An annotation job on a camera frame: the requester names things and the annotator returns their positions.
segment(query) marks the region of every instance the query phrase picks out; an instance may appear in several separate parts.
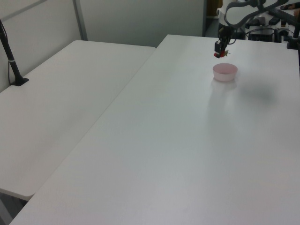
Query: floor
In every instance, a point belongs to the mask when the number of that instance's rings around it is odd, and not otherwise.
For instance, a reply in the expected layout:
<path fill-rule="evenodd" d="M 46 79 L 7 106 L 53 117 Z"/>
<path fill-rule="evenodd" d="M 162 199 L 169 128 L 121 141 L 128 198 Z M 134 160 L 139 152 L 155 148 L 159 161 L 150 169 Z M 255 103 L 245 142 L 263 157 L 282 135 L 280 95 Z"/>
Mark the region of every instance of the floor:
<path fill-rule="evenodd" d="M 9 225 L 26 203 L 27 201 L 0 193 L 0 225 Z"/>

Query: red object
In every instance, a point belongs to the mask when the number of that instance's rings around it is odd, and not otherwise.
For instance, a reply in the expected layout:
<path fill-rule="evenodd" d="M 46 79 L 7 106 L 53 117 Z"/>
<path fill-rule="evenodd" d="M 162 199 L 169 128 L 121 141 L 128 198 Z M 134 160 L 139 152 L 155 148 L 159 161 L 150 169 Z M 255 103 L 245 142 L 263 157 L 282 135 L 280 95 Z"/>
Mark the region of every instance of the red object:
<path fill-rule="evenodd" d="M 220 54 L 220 58 L 222 58 L 224 56 L 225 56 L 225 51 L 222 51 L 221 54 Z"/>

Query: microphone stand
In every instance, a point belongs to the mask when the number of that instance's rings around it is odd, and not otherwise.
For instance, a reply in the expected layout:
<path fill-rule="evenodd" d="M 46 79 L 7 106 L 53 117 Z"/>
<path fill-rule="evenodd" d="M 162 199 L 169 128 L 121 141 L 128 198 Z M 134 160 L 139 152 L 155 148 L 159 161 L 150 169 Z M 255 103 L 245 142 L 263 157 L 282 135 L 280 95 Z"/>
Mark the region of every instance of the microphone stand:
<path fill-rule="evenodd" d="M 9 47 L 9 44 L 8 44 L 8 38 L 7 38 L 5 29 L 4 29 L 4 26 L 1 22 L 1 20 L 0 20 L 0 39 L 1 39 L 2 45 L 4 47 L 5 53 L 7 55 L 9 64 L 10 64 L 10 66 L 11 66 L 11 68 L 12 68 L 14 74 L 15 74 L 15 82 L 13 82 L 12 85 L 21 86 L 24 83 L 26 83 L 29 79 L 22 77 L 20 72 L 19 72 L 19 69 L 18 69 L 18 66 L 15 62 L 13 53 L 10 50 L 10 47 Z"/>

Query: black stand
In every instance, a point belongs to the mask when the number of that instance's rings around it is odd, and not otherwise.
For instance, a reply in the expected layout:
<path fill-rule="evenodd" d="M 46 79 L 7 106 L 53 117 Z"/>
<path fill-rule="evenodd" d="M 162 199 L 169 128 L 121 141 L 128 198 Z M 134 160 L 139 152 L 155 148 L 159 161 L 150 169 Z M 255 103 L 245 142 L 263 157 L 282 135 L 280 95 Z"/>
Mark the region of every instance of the black stand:
<path fill-rule="evenodd" d="M 298 43 L 300 42 L 299 40 L 299 31 L 300 31 L 300 15 L 298 15 L 298 18 L 295 20 L 295 17 L 283 12 L 282 10 L 279 10 L 277 8 L 272 8 L 269 9 L 269 13 L 271 15 L 274 15 L 280 19 L 284 19 L 287 21 L 289 24 L 295 26 L 295 31 L 293 36 L 288 36 L 288 42 L 287 43 L 287 48 L 288 49 L 295 49 L 298 50 Z"/>
<path fill-rule="evenodd" d="M 289 36 L 289 43 L 287 43 L 288 49 L 298 50 L 299 31 L 300 31 L 300 15 L 298 15 L 298 17 L 297 17 L 297 23 L 295 26 L 295 31 L 294 31 L 293 36 Z"/>
<path fill-rule="evenodd" d="M 5 53 L 7 55 L 9 64 L 15 74 L 15 82 L 13 82 L 12 85 L 21 86 L 22 84 L 26 83 L 29 79 L 24 78 L 20 75 L 20 72 L 19 72 L 18 66 L 15 62 L 13 53 L 10 50 L 10 47 L 8 44 L 8 38 L 5 34 L 4 27 L 3 27 L 1 20 L 0 20 L 0 39 L 1 39 L 2 45 L 4 47 Z"/>

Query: white table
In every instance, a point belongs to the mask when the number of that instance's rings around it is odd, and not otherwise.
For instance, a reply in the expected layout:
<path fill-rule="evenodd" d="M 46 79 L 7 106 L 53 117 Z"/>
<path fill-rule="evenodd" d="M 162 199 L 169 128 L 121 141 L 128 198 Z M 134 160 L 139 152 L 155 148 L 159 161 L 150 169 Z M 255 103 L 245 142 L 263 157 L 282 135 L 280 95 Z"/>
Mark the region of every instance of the white table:
<path fill-rule="evenodd" d="M 75 41 L 0 94 L 0 192 L 25 200 L 154 52 Z"/>
<path fill-rule="evenodd" d="M 215 41 L 167 36 L 11 225 L 299 225 L 298 53 Z"/>

